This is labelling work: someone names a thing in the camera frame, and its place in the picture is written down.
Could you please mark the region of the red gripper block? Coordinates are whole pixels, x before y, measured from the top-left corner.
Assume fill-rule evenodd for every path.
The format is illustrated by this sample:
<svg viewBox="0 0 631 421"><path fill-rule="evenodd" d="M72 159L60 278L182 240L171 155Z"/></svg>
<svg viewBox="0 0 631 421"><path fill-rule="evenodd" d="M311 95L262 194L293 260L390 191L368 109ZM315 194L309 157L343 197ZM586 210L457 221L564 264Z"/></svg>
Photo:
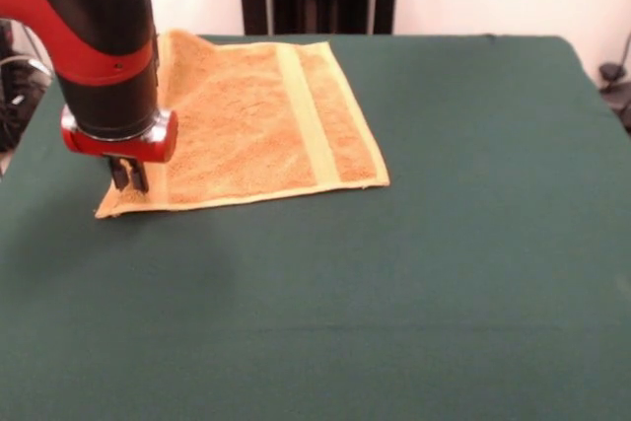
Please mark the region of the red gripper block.
<svg viewBox="0 0 631 421"><path fill-rule="evenodd" d="M141 162L168 162L174 154L178 132L176 112L162 109L158 110L149 129L138 136L121 140L97 139L84 133L67 105L62 110L60 125L62 139L70 151L96 157L111 156L108 166L117 190L123 190L129 184L127 168L120 158L135 159L128 163L132 186L139 192L149 191L146 171Z"/></svg>

